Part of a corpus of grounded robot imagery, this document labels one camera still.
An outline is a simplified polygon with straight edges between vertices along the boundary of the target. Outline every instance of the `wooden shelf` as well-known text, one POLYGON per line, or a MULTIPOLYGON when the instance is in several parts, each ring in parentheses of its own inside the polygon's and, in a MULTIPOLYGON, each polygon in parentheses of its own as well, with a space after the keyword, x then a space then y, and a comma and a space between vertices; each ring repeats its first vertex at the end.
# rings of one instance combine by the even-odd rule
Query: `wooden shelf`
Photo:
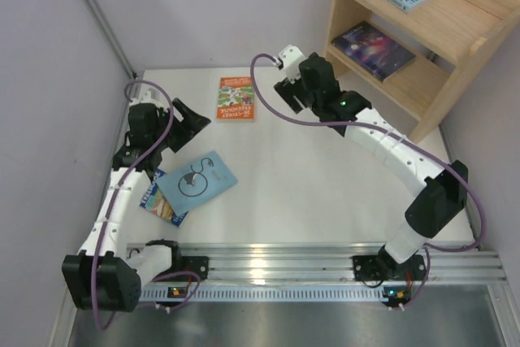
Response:
POLYGON ((428 0, 409 14, 388 0, 355 1, 455 65, 467 56, 475 41, 500 22, 466 0, 428 0))
POLYGON ((415 53, 417 58, 410 64, 385 81, 380 81, 335 46, 329 45, 327 50, 417 120, 424 116, 449 78, 449 74, 442 68, 415 53))
POLYGON ((520 0, 427 0, 410 13, 388 0, 332 0, 324 56, 336 77, 354 70, 417 119, 409 138, 418 142, 439 125, 519 21, 520 0), (408 48, 417 58, 381 82, 331 44, 372 14, 447 59, 452 73, 408 48))

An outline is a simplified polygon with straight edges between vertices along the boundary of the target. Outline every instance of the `white table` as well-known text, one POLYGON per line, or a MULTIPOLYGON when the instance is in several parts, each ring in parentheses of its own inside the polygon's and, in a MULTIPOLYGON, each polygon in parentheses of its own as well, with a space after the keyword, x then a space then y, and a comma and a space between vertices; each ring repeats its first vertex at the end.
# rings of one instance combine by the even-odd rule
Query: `white table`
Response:
MULTIPOLYGON (((180 228, 139 208, 129 242, 167 238, 182 243, 312 245, 388 240, 404 221, 405 210, 413 198, 362 147, 330 128, 286 123, 260 102, 254 123, 215 121, 220 77, 248 74, 248 68, 146 71, 146 80, 158 83, 172 98, 180 98, 214 121, 177 154, 163 152, 160 167, 169 172, 216 150, 239 183, 190 211, 180 228)), ((266 99, 286 115, 293 115, 273 90, 283 73, 274 67, 263 67, 257 74, 266 99)), ((365 82, 352 72, 340 78, 340 83, 345 90, 363 92, 386 116, 376 102, 381 101, 382 106, 390 107, 387 111, 392 116, 392 105, 387 105, 382 97, 365 93, 365 82)), ((297 117, 316 120, 309 110, 297 117)), ((396 125, 392 118, 387 119, 396 125)), ((438 130, 421 146, 447 160, 438 130)), ((435 241, 461 244, 472 239, 463 211, 435 241)))

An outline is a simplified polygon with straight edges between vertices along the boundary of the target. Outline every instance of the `drawing on book cover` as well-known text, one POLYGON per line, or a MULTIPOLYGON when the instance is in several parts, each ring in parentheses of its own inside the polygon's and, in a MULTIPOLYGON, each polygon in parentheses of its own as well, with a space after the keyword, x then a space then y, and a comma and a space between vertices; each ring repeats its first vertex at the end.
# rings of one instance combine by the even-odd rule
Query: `drawing on book cover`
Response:
POLYGON ((254 98, 253 86, 233 88, 223 86, 219 91, 219 106, 252 105, 254 98))
POLYGON ((201 170, 195 171, 193 165, 191 165, 192 171, 179 180, 179 191, 186 197, 198 197, 208 189, 208 179, 202 173, 204 171, 204 161, 207 160, 207 165, 213 167, 213 160, 210 158, 204 158, 199 163, 201 164, 201 170))

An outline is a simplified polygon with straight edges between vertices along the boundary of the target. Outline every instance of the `gray wall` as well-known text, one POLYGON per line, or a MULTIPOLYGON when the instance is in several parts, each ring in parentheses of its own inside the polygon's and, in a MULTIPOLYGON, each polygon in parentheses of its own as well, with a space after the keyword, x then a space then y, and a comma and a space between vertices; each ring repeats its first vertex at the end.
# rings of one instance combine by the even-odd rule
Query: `gray wall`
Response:
POLYGON ((332 0, 99 0, 130 63, 249 65, 288 43, 321 51, 332 0))
POLYGON ((32 347, 96 216, 126 77, 81 0, 0 10, 0 344, 32 347))
POLYGON ((444 121, 453 155, 489 219, 487 247, 496 249, 520 303, 520 28, 497 51, 444 121))

